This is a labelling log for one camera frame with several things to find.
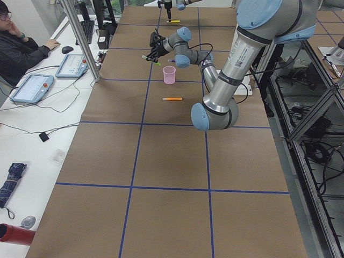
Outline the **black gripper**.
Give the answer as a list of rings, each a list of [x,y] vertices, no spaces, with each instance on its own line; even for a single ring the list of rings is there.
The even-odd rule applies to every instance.
[[[171,22],[171,1],[164,1],[164,7],[167,11],[167,22]]]
[[[147,54],[146,56],[154,63],[159,62],[159,57],[165,56],[168,54],[168,51],[164,48],[163,44],[157,44],[152,47],[152,52]]]

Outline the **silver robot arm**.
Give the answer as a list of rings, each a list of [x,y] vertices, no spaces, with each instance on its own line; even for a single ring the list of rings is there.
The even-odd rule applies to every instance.
[[[190,5],[190,4],[195,3],[195,2],[200,2],[200,0],[194,0],[194,1],[193,0],[176,0],[176,8],[179,11],[183,11],[187,5]],[[171,9],[173,7],[173,1],[172,0],[160,0],[160,1],[157,1],[157,6],[159,9],[162,7],[164,7],[166,9],[167,17],[168,17],[167,22],[171,23],[172,22]]]
[[[233,96],[260,50],[270,45],[303,41],[313,36],[320,1],[240,1],[236,9],[238,37],[221,71],[206,51],[188,46],[191,32],[187,27],[162,37],[153,32],[151,52],[145,59],[156,63],[159,57],[175,53],[179,68],[197,65],[209,93],[191,108],[193,126],[200,131],[223,130],[238,119],[238,106]]]

